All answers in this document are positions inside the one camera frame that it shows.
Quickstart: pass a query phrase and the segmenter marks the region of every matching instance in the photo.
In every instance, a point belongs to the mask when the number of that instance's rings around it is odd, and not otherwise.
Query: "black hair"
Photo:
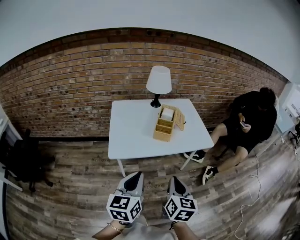
[[[260,99],[258,105],[262,109],[269,109],[270,107],[274,106],[276,96],[272,89],[264,87],[259,90],[259,93]]]

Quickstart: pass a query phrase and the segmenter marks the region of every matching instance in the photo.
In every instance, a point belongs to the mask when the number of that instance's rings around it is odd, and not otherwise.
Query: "wooden floor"
[[[143,215],[150,225],[168,228],[161,220],[162,203],[166,201],[168,181],[176,175],[190,187],[198,201],[199,212],[189,223],[199,238],[209,240],[235,239],[233,233],[241,221],[240,206],[252,204],[258,195],[256,160],[257,146],[237,167],[219,173],[205,186],[199,174],[206,165],[216,165],[210,151],[203,164],[190,162],[184,171],[179,168],[185,159],[181,155],[126,160],[126,174],[143,171],[145,174]],[[72,240],[91,236],[110,221],[106,203],[122,178],[116,161],[107,156],[108,142],[41,143],[41,150],[56,156],[49,179],[36,184],[30,193],[28,183],[17,184],[19,192],[7,188],[7,220],[13,240]],[[296,218],[295,205],[298,185],[298,162],[286,144],[271,145],[259,158],[262,184],[259,201],[244,207],[244,223],[237,235],[244,240],[281,239],[282,231]]]

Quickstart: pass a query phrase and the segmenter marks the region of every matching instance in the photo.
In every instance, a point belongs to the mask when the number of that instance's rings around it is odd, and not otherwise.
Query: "person's hand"
[[[245,120],[245,117],[243,116],[242,113],[239,113],[239,119],[240,119],[240,122],[246,121],[246,120]]]
[[[251,129],[251,125],[245,123],[245,127],[241,126],[244,133],[247,133]]]

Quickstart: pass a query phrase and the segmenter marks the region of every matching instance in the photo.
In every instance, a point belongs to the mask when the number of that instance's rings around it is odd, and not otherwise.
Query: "person in black clothing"
[[[269,88],[261,88],[259,92],[248,92],[233,101],[230,117],[219,124],[210,136],[214,144],[219,137],[228,136],[229,141],[236,146],[235,155],[218,167],[207,166],[202,178],[203,185],[216,173],[243,161],[258,143],[271,136],[277,119],[275,101],[275,94]],[[208,150],[198,150],[192,159],[202,161]],[[184,156],[188,158],[190,154],[191,152],[187,152]]]

